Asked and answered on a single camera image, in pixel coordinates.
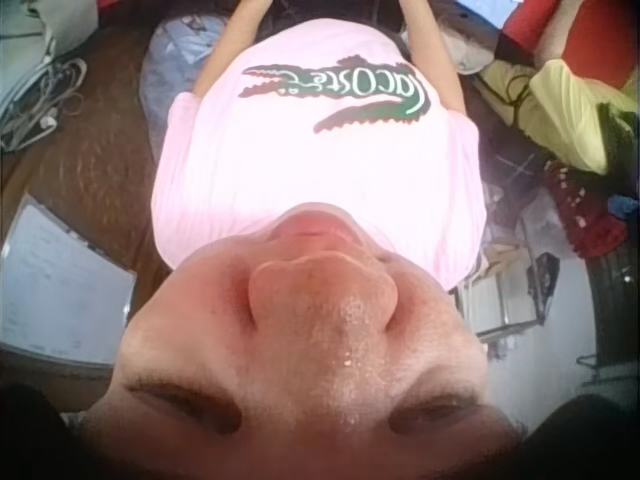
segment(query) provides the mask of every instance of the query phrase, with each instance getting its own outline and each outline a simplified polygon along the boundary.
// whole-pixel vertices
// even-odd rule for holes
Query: yellow cloth
[[[476,86],[509,125],[514,122],[514,107],[505,101],[512,102],[528,86],[530,93],[520,104],[517,126],[562,162],[601,175],[607,172],[607,158],[597,105],[611,103],[622,111],[638,111],[633,98],[602,82],[575,76],[563,60],[551,60],[537,73],[530,67],[495,61],[481,75],[495,93],[479,81]]]

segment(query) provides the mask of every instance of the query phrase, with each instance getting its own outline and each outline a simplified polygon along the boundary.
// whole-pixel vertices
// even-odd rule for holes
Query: t-shirt sleeve
[[[465,115],[449,111],[450,168],[449,215],[440,245],[437,273],[443,287],[455,287],[469,274],[477,259],[487,213],[484,205],[479,133]]]
[[[181,172],[188,160],[191,137],[198,116],[200,98],[190,92],[183,92],[173,101],[169,110],[168,127],[158,165],[158,173],[153,187],[151,214],[156,247],[163,260],[175,268],[174,244],[163,232],[175,231],[180,220],[180,212],[173,206],[172,189],[178,188]]]

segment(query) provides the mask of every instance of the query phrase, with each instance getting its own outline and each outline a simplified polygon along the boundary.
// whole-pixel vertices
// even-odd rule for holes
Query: pink t-shirt
[[[373,28],[298,25],[242,53],[204,99],[181,93],[171,107],[152,200],[170,267],[307,202],[346,210],[445,289],[476,259],[477,128]]]

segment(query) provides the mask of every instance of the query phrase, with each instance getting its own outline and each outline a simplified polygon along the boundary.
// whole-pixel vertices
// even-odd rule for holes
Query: person
[[[533,478],[494,465],[520,435],[487,403],[486,356],[446,293],[485,214],[476,129],[428,3],[400,0],[413,65],[329,19],[252,46],[269,4],[240,1],[174,102],[152,210],[175,271],[128,325],[82,441],[41,395],[0,389],[0,468]]]

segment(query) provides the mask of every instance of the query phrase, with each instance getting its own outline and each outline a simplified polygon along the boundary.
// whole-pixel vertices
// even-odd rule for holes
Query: eye
[[[127,390],[148,407],[169,415],[180,415],[218,435],[232,435],[240,429],[242,412],[226,399],[165,384],[141,384]]]
[[[474,395],[439,396],[393,412],[389,418],[389,426],[392,431],[401,435],[444,429],[473,415],[478,408]]]

